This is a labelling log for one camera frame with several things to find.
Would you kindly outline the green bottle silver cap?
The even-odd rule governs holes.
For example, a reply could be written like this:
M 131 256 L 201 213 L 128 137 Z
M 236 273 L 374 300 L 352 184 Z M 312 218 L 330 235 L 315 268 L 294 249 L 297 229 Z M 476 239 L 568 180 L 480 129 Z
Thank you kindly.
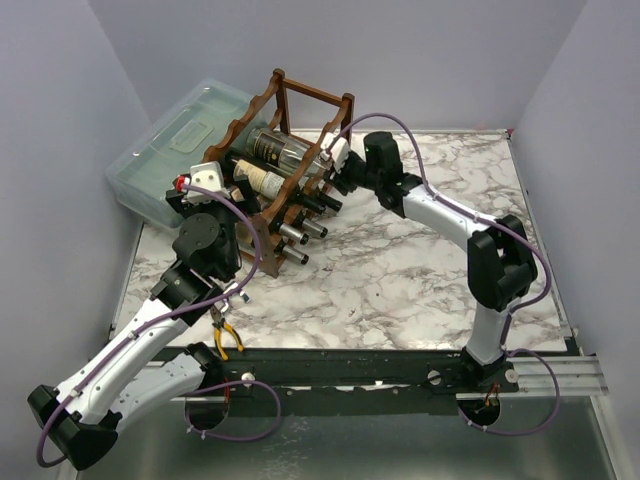
M 297 250 L 288 243 L 281 242 L 276 248 L 276 252 L 295 264 L 306 265 L 309 261 L 309 256 L 307 254 Z

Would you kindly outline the brown wooden wine rack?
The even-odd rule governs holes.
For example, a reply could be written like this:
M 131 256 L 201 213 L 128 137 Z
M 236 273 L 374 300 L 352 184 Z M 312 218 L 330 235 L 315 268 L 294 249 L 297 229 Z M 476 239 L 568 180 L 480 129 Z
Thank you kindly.
M 292 91 L 337 109 L 310 141 L 291 131 L 288 93 Z M 275 278 L 286 260 L 306 263 L 298 249 L 310 236 L 325 233 L 314 218 L 341 203 L 327 193 L 325 175 L 346 159 L 351 143 L 355 96 L 330 94 L 288 78 L 275 69 L 265 91 L 254 96 L 244 115 L 231 121 L 222 140 L 209 146 L 204 163 L 226 165 L 227 179 L 245 175 L 258 196 L 259 211 L 250 216 L 262 255 L 260 268 Z

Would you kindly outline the black front mounting rail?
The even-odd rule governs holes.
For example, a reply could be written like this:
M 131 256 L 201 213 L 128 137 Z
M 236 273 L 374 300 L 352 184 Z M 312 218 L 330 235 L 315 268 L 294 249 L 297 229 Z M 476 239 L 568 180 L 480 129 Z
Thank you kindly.
M 454 415 L 458 395 L 515 393 L 515 367 L 500 359 L 475 367 L 452 350 L 231 349 L 222 360 L 202 342 L 166 347 L 158 361 L 194 355 L 204 386 L 231 382 L 234 416 Z

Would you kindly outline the yellow handled pliers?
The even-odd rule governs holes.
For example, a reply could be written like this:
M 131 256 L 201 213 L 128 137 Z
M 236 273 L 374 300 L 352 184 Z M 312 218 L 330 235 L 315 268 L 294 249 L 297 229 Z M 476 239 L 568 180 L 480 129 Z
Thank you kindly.
M 244 351 L 244 344 L 238 332 L 226 321 L 224 311 L 220 310 L 215 305 L 211 306 L 209 313 L 212 319 L 212 326 L 214 329 L 214 345 L 218 355 L 223 361 L 229 360 L 229 355 L 224 349 L 222 336 L 224 333 L 228 333 L 234 340 L 236 350 L 238 352 Z

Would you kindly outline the tall clear glass bottle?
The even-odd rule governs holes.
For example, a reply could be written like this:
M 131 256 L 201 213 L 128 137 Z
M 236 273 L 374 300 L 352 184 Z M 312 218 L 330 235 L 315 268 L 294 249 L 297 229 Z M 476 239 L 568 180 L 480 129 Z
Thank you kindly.
M 251 130 L 245 142 L 248 154 L 287 175 L 297 171 L 308 148 L 304 142 L 267 127 Z

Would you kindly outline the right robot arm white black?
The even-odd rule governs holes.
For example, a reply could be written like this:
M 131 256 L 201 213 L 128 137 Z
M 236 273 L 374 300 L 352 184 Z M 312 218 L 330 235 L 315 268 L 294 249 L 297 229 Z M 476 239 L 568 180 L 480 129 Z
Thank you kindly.
M 364 151 L 360 157 L 344 139 L 328 141 L 321 147 L 321 158 L 331 163 L 325 179 L 343 195 L 358 188 L 372 191 L 383 208 L 463 250 L 467 284 L 477 306 L 470 339 L 460 354 L 459 376 L 467 389 L 485 390 L 506 362 L 502 345 L 511 309 L 538 275 L 522 222 L 513 215 L 483 217 L 427 189 L 421 177 L 404 170 L 389 132 L 366 135 Z

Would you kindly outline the translucent green plastic storage box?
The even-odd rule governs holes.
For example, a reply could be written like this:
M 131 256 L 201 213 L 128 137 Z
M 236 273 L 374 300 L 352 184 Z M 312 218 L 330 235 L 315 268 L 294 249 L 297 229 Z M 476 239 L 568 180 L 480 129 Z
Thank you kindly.
M 166 191 L 223 139 L 251 99 L 225 83 L 201 81 L 106 169 L 118 202 L 158 228 L 177 228 L 182 217 L 166 202 Z

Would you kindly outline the tall dark green bottle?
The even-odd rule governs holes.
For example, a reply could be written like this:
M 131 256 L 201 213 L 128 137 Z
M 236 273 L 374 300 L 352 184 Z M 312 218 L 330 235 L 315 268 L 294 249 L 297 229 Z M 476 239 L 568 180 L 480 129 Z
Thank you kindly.
M 252 189 L 269 200 L 275 201 L 283 190 L 285 182 L 283 176 L 251 163 L 245 158 L 230 156 L 223 161 L 223 165 L 233 179 L 242 175 L 246 176 Z M 342 202 L 322 191 L 318 191 L 314 195 L 305 194 L 300 187 L 296 187 L 291 193 L 290 203 L 306 207 L 317 214 L 323 214 L 327 208 L 339 212 L 343 206 Z

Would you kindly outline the green bottle white neck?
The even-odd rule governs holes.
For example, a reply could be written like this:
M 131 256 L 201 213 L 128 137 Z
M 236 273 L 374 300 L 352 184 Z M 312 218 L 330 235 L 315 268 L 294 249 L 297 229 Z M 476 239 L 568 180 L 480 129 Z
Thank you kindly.
M 280 235 L 301 245 L 306 245 L 309 241 L 309 236 L 305 232 L 298 230 L 287 223 L 281 223 L 279 225 L 278 232 Z

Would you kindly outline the green bottle grey label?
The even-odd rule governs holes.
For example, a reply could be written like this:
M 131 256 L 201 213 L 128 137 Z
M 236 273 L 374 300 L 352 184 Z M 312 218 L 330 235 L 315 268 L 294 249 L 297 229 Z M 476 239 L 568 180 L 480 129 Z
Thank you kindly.
M 298 222 L 298 226 L 310 237 L 323 239 L 328 234 L 328 229 L 309 218 L 303 218 Z

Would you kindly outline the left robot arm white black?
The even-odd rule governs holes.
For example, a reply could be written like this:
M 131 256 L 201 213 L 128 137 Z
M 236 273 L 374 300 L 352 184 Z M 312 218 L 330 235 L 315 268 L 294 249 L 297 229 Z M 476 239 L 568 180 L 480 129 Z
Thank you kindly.
M 132 320 L 85 366 L 56 386 L 40 385 L 27 402 L 41 428 L 36 462 L 65 461 L 85 470 L 101 460 L 139 417 L 182 394 L 214 393 L 221 357 L 203 344 L 153 372 L 147 364 L 207 311 L 245 286 L 224 290 L 241 266 L 236 225 L 257 234 L 249 217 L 260 206 L 247 177 L 228 191 L 206 168 L 176 178 L 168 202 L 185 214 L 172 248 L 176 259 Z

